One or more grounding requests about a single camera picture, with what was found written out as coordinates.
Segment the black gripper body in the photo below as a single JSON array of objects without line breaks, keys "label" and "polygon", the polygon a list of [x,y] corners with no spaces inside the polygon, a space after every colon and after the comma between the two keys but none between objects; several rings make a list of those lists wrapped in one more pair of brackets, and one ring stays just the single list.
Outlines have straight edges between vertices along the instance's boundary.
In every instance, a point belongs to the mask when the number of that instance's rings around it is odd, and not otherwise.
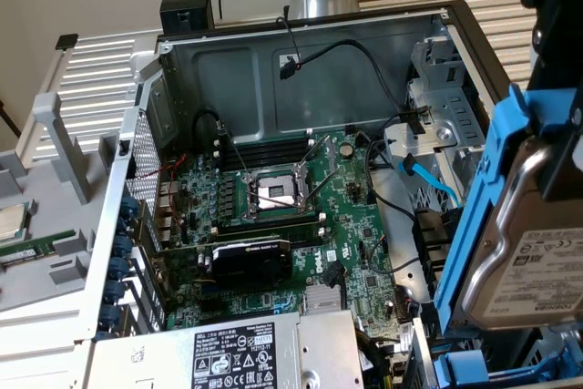
[{"label": "black gripper body", "polygon": [[537,11],[530,88],[577,87],[582,80],[582,0],[521,0]]}]

